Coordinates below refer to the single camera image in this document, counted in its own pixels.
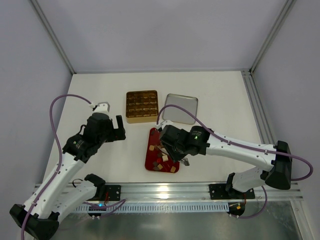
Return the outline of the metal tongs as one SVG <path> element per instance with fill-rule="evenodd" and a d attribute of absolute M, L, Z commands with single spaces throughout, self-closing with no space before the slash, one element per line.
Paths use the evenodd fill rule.
<path fill-rule="evenodd" d="M 178 152 L 174 147 L 169 145 L 156 145 L 155 146 L 161 153 L 166 154 L 174 163 L 181 163 L 189 166 L 189 160 L 185 154 Z"/>

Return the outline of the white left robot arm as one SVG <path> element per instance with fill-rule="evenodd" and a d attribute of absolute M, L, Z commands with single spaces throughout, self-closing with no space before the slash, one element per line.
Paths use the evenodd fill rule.
<path fill-rule="evenodd" d="M 49 240 L 75 208 L 87 200 L 105 198 L 108 192 L 106 181 L 93 173 L 64 197 L 61 194 L 104 143 L 125 140 L 121 115 L 116 116 L 116 122 L 118 127 L 114 128 L 108 114 L 93 113 L 80 131 L 66 141 L 55 169 L 28 200 L 23 204 L 14 204 L 9 211 L 22 234 L 28 233 L 36 240 Z"/>

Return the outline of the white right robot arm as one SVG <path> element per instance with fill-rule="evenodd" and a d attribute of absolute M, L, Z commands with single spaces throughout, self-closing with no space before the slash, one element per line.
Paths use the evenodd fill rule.
<path fill-rule="evenodd" d="M 285 141 L 275 145 L 237 142 L 203 126 L 186 131 L 171 124 L 159 128 L 159 140 L 174 162 L 181 162 L 188 155 L 209 155 L 252 165 L 249 170 L 228 175 L 225 190 L 231 198 L 265 185 L 277 190 L 291 188 L 292 156 Z"/>

